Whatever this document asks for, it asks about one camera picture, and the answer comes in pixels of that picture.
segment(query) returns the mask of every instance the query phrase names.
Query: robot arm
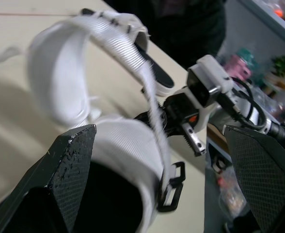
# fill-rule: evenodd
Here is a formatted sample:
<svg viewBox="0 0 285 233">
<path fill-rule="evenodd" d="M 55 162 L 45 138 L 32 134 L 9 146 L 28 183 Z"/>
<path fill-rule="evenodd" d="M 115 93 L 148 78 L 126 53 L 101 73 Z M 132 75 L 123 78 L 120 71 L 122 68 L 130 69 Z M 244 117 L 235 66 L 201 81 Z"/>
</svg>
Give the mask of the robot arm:
<svg viewBox="0 0 285 233">
<path fill-rule="evenodd" d="M 220 105 L 242 127 L 273 137 L 285 149 L 285 127 L 268 119 L 252 99 L 251 93 L 246 95 L 236 91 L 234 81 L 240 82 L 229 77 L 212 56 L 206 55 L 199 59 L 197 64 L 188 69 L 187 85 L 169 96 L 161 107 L 167 136 L 182 135 L 195 156 L 205 154 L 206 146 L 196 133 L 207 126 L 210 114 Z M 251 109 L 257 110 L 257 124 L 249 120 L 248 113 L 241 112 L 236 105 L 238 98 L 246 99 Z M 138 115 L 136 119 L 148 124 L 147 113 Z"/>
</svg>

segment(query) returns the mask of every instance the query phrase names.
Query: person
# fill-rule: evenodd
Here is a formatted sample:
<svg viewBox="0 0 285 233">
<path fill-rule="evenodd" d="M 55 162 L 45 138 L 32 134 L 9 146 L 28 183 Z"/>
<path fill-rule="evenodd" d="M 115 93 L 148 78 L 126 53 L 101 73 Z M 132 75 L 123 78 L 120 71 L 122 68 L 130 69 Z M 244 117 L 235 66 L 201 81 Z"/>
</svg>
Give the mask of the person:
<svg viewBox="0 0 285 233">
<path fill-rule="evenodd" d="M 105 0 L 138 16 L 150 39 L 183 68 L 216 56 L 225 38 L 225 0 Z"/>
</svg>

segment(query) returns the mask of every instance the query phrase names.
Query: black plastic buckle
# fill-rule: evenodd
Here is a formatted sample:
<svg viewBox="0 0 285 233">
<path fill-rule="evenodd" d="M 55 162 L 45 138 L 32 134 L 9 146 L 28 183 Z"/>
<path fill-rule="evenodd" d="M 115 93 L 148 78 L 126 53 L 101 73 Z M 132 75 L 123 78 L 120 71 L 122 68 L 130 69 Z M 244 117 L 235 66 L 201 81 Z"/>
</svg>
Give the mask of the black plastic buckle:
<svg viewBox="0 0 285 233">
<path fill-rule="evenodd" d="M 181 191 L 183 188 L 183 181 L 186 179 L 186 169 L 185 169 L 185 163 L 184 162 L 178 162 L 173 164 L 177 167 L 180 167 L 180 176 L 176 178 L 170 179 L 169 185 L 175 189 L 175 193 L 172 199 L 172 202 L 170 205 L 165 205 L 166 201 L 166 195 L 168 190 L 165 190 L 164 195 L 159 196 L 159 202 L 158 202 L 158 211 L 161 213 L 171 212 L 175 211 L 178 207 L 179 199 L 181 196 Z"/>
<path fill-rule="evenodd" d="M 177 188 L 186 179 L 186 165 L 184 162 L 177 162 L 177 163 L 174 163 L 173 165 L 175 165 L 176 168 L 178 167 L 180 168 L 180 176 L 171 178 L 170 185 L 173 188 Z"/>
</svg>

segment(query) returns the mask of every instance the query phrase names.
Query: beige table surface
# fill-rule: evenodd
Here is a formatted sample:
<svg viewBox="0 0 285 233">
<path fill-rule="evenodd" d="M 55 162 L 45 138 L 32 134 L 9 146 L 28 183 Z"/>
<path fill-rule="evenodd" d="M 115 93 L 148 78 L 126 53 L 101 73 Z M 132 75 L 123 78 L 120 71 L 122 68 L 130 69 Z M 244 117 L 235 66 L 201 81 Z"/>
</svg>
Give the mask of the beige table surface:
<svg viewBox="0 0 285 233">
<path fill-rule="evenodd" d="M 25 75 L 30 41 L 65 16 L 5 16 L 5 14 L 71 15 L 81 8 L 107 10 L 101 0 L 0 0 L 0 52 L 8 46 L 23 55 L 0 64 L 0 199 L 10 193 L 25 171 L 49 148 L 63 129 L 34 107 Z M 148 53 L 174 79 L 175 90 L 185 85 L 187 72 L 153 43 Z M 87 51 L 86 73 L 92 95 L 105 114 L 119 112 L 135 117 L 147 110 L 141 86 L 116 61 L 94 45 Z M 199 133 L 206 141 L 206 131 Z M 178 209 L 158 215 L 151 233 L 202 233 L 204 231 L 204 158 L 194 158 L 181 137 L 170 139 L 173 162 L 186 160 L 186 175 Z"/>
</svg>

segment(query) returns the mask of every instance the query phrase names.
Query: plastic bag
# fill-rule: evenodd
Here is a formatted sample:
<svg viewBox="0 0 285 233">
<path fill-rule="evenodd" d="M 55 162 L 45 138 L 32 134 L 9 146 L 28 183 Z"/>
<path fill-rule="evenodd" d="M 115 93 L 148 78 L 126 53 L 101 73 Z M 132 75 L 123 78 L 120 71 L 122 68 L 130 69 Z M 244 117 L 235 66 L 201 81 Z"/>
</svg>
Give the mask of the plastic bag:
<svg viewBox="0 0 285 233">
<path fill-rule="evenodd" d="M 236 218 L 246 205 L 246 199 L 238 185 L 233 167 L 228 167 L 220 178 L 219 206 L 229 219 Z"/>
</svg>

